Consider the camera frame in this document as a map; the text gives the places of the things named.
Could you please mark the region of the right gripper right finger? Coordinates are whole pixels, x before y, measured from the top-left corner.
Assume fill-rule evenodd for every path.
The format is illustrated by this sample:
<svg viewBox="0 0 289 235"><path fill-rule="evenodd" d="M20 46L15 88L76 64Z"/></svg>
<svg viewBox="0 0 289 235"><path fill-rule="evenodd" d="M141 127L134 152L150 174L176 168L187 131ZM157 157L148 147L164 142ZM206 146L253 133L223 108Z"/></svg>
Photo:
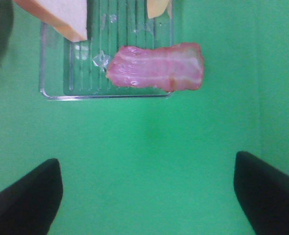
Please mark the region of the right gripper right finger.
<svg viewBox="0 0 289 235"><path fill-rule="evenodd" d="M257 235L289 235L289 175L253 154L239 151L234 191Z"/></svg>

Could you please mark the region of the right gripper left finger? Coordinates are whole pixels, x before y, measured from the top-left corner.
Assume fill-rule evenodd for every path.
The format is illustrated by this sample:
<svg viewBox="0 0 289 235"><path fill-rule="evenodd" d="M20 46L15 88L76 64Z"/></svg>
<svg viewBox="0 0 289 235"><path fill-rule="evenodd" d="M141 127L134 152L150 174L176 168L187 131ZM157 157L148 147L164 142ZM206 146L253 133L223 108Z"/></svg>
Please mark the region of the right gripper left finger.
<svg viewBox="0 0 289 235"><path fill-rule="evenodd" d="M0 235L45 235L62 200L61 167L48 159L0 192Z"/></svg>

